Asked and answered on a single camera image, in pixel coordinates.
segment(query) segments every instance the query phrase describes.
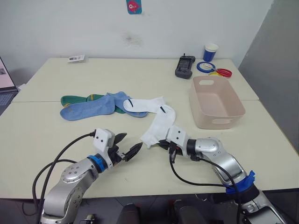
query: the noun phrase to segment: white table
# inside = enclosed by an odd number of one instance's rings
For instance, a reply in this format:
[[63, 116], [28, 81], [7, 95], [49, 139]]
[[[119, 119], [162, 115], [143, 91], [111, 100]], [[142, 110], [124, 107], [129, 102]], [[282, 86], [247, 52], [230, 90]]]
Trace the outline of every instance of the white table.
[[[177, 112], [177, 126], [195, 139], [208, 136], [219, 138], [225, 149], [236, 157], [248, 173], [250, 170], [256, 172], [255, 184], [258, 188], [299, 187], [299, 157], [258, 100], [242, 101], [246, 114], [229, 130], [198, 129], [193, 121], [187, 92], [182, 92], [181, 98], [176, 101], [168, 101]], [[139, 137], [154, 118], [154, 114], [138, 119], [114, 113], [70, 122], [60, 117], [61, 109], [59, 102], [12, 103], [0, 116], [0, 198], [31, 198], [31, 184], [35, 175], [76, 137], [97, 127], [109, 128], [115, 133], [127, 132], [127, 137], [119, 143], [121, 150], [127, 151], [140, 142]], [[79, 161], [90, 154], [95, 154], [95, 148], [93, 138], [88, 137], [69, 148], [63, 158]], [[57, 165], [48, 190], [58, 182], [67, 165]], [[208, 164], [177, 156], [175, 167], [187, 180], [219, 183]], [[38, 195], [41, 188], [41, 183], [38, 183]], [[143, 146], [129, 163], [122, 162], [101, 174], [85, 197], [223, 191], [219, 187], [197, 187], [181, 182], [171, 172], [166, 150]]]
[[[193, 76], [202, 76], [196, 64]], [[258, 100], [257, 95], [230, 59], [214, 60], [217, 68], [233, 72], [229, 80], [241, 100]], [[90, 94], [124, 91], [133, 98], [150, 99], [164, 96], [177, 100], [189, 91], [191, 79], [174, 75], [178, 60], [161, 59], [88, 59], [85, 63], [68, 64], [66, 58], [51, 58], [31, 78], [14, 102], [59, 102], [64, 95], [87, 97]]]

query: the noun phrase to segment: green sock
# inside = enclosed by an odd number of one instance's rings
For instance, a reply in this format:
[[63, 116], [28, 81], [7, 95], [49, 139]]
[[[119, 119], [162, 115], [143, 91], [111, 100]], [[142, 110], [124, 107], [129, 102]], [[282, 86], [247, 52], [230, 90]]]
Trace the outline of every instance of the green sock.
[[[63, 97], [61, 97], [60, 102], [63, 107], [67, 107], [68, 105], [71, 105], [71, 104], [77, 104], [77, 103], [83, 103], [86, 101], [97, 100], [103, 96], [104, 95], [98, 95], [98, 94], [91, 94], [86, 98], [85, 97], [77, 97], [77, 96], [63, 96]], [[125, 113], [121, 108], [119, 108], [117, 106], [115, 106], [115, 112]]]

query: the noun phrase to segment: blue roll of tape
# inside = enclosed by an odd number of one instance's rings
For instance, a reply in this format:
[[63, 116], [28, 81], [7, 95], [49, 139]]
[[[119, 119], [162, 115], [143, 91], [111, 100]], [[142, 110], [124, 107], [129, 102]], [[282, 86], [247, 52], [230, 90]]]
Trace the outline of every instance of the blue roll of tape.
[[[209, 64], [211, 65], [214, 69], [209, 69], [209, 70], [206, 70], [204, 68], [201, 67], [202, 64]], [[210, 62], [199, 62], [197, 65], [196, 65], [196, 68], [198, 69], [198, 71], [201, 71], [201, 72], [204, 72], [204, 73], [210, 73], [210, 72], [213, 72], [216, 70], [216, 66], [213, 65], [212, 63]]]

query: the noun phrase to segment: cup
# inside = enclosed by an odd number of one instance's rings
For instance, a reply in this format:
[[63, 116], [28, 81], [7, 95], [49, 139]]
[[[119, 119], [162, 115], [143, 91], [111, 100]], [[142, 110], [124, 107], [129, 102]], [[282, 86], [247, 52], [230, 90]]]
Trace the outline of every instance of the cup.
[[205, 53], [204, 53], [204, 61], [210, 62], [213, 60], [214, 55], [218, 49], [218, 45], [214, 43], [206, 44], [205, 45]]

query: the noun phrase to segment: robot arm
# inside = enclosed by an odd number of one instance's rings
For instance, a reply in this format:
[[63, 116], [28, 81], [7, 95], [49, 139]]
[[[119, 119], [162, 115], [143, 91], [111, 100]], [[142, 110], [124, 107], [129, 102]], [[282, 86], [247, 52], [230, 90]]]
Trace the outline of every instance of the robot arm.
[[[190, 139], [187, 133], [177, 126], [172, 126], [167, 133], [166, 140], [160, 141], [161, 147], [170, 148], [172, 162], [176, 154], [183, 155], [194, 161], [209, 160], [224, 168], [236, 183], [242, 213], [245, 215], [243, 222], [246, 224], [286, 224], [286, 221], [276, 211], [264, 193], [256, 188], [247, 176], [239, 162], [223, 148], [221, 141], [214, 137], [206, 139]], [[218, 167], [213, 166], [216, 175], [222, 184], [231, 189], [232, 182], [229, 177]]]
[[107, 129], [97, 129], [93, 144], [96, 155], [70, 165], [45, 198], [42, 224], [73, 223], [85, 191], [98, 178], [99, 173], [111, 169], [122, 160], [129, 161], [140, 150], [142, 143], [134, 145], [128, 153], [118, 151], [119, 143], [126, 133], [115, 134]]

